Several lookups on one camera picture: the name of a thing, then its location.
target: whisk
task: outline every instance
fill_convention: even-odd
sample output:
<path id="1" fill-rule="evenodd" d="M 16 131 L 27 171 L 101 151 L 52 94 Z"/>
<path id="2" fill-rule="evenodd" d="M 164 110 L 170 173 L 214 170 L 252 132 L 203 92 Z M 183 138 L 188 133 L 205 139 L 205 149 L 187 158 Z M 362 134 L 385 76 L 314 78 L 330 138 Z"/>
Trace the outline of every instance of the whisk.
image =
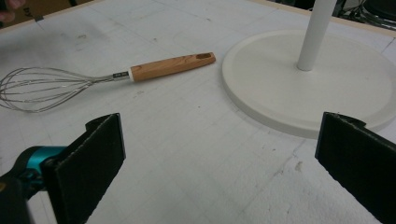
<path id="1" fill-rule="evenodd" d="M 0 106 L 38 113 L 61 105 L 98 83 L 125 79 L 137 82 L 187 71 L 215 60 L 212 52 L 193 54 L 136 65 L 129 72 L 104 77 L 88 77 L 48 67 L 19 68 L 0 80 Z"/>

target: white table surface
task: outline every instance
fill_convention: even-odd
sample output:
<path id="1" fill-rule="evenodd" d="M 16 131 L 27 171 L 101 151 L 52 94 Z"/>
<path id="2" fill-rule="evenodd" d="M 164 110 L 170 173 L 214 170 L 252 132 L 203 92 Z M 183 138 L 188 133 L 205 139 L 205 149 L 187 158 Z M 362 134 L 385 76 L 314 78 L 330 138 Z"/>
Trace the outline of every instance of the white table surface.
<path id="1" fill-rule="evenodd" d="M 0 108 L 0 175 L 26 148 L 68 146 L 86 122 L 120 113 L 127 159 L 89 223 L 378 223 L 314 158 L 316 140 L 260 124 L 223 89 L 221 63 L 234 44 L 308 21 L 247 0 L 106 0 L 0 32 L 0 77 L 24 66 L 101 76 L 185 54 L 218 59 L 92 87 L 40 114 Z M 391 36 L 338 23 L 328 32 L 396 64 Z M 392 122 L 379 134 L 395 142 L 395 133 Z M 56 223 L 46 192 L 29 205 L 36 223 Z"/>

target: white round base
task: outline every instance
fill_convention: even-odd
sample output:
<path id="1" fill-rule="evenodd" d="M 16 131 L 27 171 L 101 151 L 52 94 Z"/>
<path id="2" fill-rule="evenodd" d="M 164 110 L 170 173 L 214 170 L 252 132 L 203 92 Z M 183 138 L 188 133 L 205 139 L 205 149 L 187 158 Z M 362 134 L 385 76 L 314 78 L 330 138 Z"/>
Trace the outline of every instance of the white round base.
<path id="1" fill-rule="evenodd" d="M 396 68 L 358 42 L 326 35 L 314 69 L 296 64 L 304 31 L 255 35 L 224 59 L 223 81 L 234 103 L 255 120 L 318 138 L 323 112 L 340 113 L 378 131 L 396 116 Z"/>

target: wooden handle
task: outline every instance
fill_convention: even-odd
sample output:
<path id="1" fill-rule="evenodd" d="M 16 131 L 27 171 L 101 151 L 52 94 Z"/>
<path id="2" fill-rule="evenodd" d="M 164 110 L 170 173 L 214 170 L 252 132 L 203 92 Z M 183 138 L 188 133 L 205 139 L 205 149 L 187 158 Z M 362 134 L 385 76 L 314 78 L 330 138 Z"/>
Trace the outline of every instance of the wooden handle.
<path id="1" fill-rule="evenodd" d="M 131 67 L 132 77 L 134 81 L 142 81 L 187 71 L 215 61 L 215 55 L 210 52 L 166 59 L 154 63 L 144 63 Z"/>

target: white pole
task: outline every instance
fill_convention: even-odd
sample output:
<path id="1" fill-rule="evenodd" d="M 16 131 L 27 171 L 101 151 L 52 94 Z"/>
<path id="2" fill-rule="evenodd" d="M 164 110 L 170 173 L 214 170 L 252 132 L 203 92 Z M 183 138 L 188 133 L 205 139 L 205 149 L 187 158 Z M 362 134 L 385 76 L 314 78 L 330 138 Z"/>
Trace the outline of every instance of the white pole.
<path id="1" fill-rule="evenodd" d="M 308 29 L 306 30 L 303 48 L 297 62 L 297 67 L 300 70 L 312 70 L 336 2 L 337 0 L 315 1 Z"/>

